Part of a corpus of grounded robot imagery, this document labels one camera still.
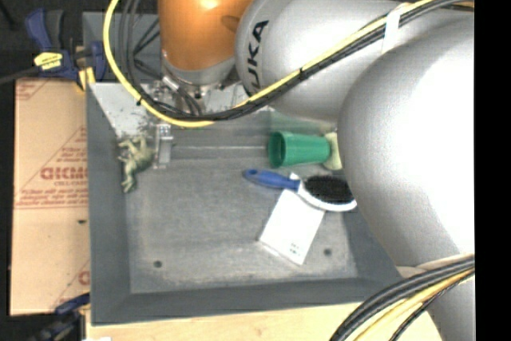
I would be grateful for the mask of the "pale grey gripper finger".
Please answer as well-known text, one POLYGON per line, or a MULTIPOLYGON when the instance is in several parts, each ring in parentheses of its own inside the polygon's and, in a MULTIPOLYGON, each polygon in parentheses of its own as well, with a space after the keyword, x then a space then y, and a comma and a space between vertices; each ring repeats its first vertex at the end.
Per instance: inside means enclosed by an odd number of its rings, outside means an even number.
POLYGON ((160 123, 156 126, 155 147, 156 166, 159 169, 166 168, 172 159, 173 134, 172 126, 167 123, 160 123))

